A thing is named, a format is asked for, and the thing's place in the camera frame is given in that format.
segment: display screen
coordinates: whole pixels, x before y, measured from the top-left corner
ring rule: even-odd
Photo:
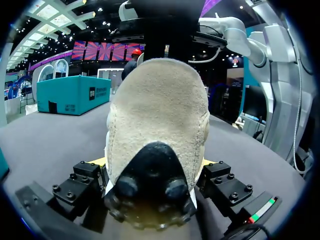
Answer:
[[[102,42],[99,51],[99,61],[109,61],[111,53],[112,43]]]
[[[130,61],[132,60],[131,54],[135,49],[139,49],[140,48],[140,44],[137,43],[130,43],[127,45],[126,48],[126,56],[125,56],[125,60],[126,61]]]
[[[85,46],[85,41],[75,41],[71,59],[82,60],[84,57]]]
[[[140,50],[144,51],[145,50],[145,46],[146,46],[145,44],[140,44]]]
[[[125,58],[125,49],[125,44],[115,43],[113,45],[112,61],[123,61]]]
[[[86,46],[84,60],[96,60],[99,43],[88,41]]]

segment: person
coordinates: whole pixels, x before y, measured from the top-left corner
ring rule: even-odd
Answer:
[[[122,81],[137,67],[137,61],[140,55],[142,54],[140,49],[135,49],[132,54],[132,60],[128,61],[127,64],[124,66],[124,70],[121,74]]]

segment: teal booth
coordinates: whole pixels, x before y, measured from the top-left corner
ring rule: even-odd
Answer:
[[[36,84],[38,111],[81,115],[109,102],[111,80],[90,76],[67,76]]]
[[[0,148],[0,180],[2,180],[9,171],[8,164]]]

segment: bolt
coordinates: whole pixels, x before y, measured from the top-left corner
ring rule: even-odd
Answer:
[[[87,178],[86,176],[84,176],[84,177],[82,178],[82,182],[85,183],[85,184],[87,184],[88,182],[90,182],[90,180],[89,180],[89,178]]]
[[[232,180],[235,178],[235,175],[233,173],[229,173],[227,178]]]
[[[216,184],[220,184],[220,183],[222,183],[222,178],[218,176],[218,177],[214,180],[214,182],[215,182]]]
[[[229,198],[230,200],[233,200],[233,201],[238,200],[238,193],[237,192],[231,193]]]
[[[55,193],[57,193],[57,192],[60,191],[60,187],[59,187],[57,184],[55,184],[55,185],[52,186],[52,190],[53,190]]]
[[[70,178],[71,178],[72,180],[75,180],[75,179],[77,178],[77,175],[76,175],[75,173],[71,173],[71,174],[70,174]]]
[[[254,187],[251,184],[248,184],[247,186],[245,186],[245,191],[246,192],[251,192],[253,188]]]
[[[74,195],[71,191],[69,191],[67,194],[66,194],[66,197],[70,200],[74,199],[76,197],[76,195]]]

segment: red hard hat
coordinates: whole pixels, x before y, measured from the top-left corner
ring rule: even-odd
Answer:
[[[142,52],[141,52],[140,49],[136,48],[135,50],[133,50],[132,54],[135,54],[135,55],[139,55],[139,56],[140,56],[140,55],[142,54]]]

